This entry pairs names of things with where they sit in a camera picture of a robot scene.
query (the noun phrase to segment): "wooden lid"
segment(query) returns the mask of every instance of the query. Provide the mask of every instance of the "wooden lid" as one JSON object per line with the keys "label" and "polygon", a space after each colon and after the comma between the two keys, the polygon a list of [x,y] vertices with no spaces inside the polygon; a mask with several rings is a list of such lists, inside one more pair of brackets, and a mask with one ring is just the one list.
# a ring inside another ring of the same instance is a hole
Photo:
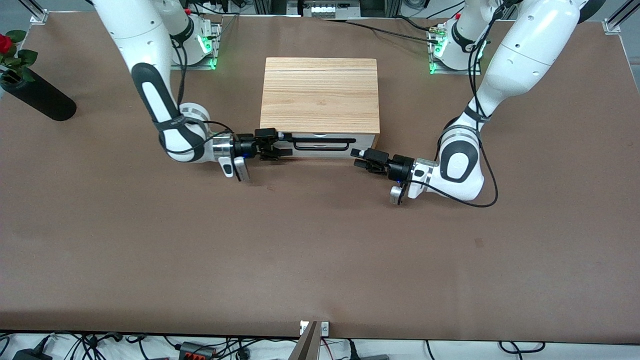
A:
{"label": "wooden lid", "polygon": [[260,127],[380,133],[376,60],[267,58]]}

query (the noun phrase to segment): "power adapter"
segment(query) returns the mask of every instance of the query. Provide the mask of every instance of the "power adapter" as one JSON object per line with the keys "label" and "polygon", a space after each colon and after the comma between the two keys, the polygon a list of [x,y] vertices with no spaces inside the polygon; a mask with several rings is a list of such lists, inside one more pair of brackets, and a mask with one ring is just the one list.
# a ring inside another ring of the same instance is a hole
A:
{"label": "power adapter", "polygon": [[13,360],[53,360],[53,357],[43,354],[44,346],[49,337],[42,339],[35,348],[23,348],[13,356]]}
{"label": "power adapter", "polygon": [[46,354],[36,355],[31,348],[19,350],[13,356],[13,360],[52,360],[53,357]]}

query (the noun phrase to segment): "white drawer front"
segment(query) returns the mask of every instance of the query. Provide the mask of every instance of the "white drawer front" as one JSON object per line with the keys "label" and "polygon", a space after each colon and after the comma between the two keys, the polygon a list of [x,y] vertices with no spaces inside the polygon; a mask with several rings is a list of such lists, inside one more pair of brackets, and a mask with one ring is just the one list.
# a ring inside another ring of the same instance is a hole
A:
{"label": "white drawer front", "polygon": [[373,145],[373,140],[376,138],[374,134],[303,134],[294,133],[294,138],[352,138],[355,139],[355,143],[350,143],[349,147],[343,151],[322,151],[322,148],[332,147],[345,147],[344,142],[340,143],[307,143],[296,142],[298,147],[304,148],[316,148],[318,150],[297,150],[294,148],[292,142],[279,141],[275,144],[279,149],[292,149],[294,158],[350,158],[351,149],[366,150]]}

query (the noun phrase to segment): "wooden box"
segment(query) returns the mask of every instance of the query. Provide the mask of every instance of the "wooden box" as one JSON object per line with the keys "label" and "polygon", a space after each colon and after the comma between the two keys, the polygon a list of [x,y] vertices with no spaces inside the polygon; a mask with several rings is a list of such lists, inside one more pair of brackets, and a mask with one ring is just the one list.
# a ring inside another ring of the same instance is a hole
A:
{"label": "wooden box", "polygon": [[375,59],[267,58],[260,127],[300,158],[348,158],[380,134]]}

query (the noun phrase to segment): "drawer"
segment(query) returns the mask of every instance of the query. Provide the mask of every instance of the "drawer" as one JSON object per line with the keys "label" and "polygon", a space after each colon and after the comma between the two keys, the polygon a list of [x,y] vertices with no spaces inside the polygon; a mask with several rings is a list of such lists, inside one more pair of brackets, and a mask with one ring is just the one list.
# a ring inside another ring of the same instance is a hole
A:
{"label": "drawer", "polygon": [[293,158],[350,158],[351,149],[366,150],[376,139],[375,134],[293,133],[292,137],[277,142],[275,147],[292,149]]}

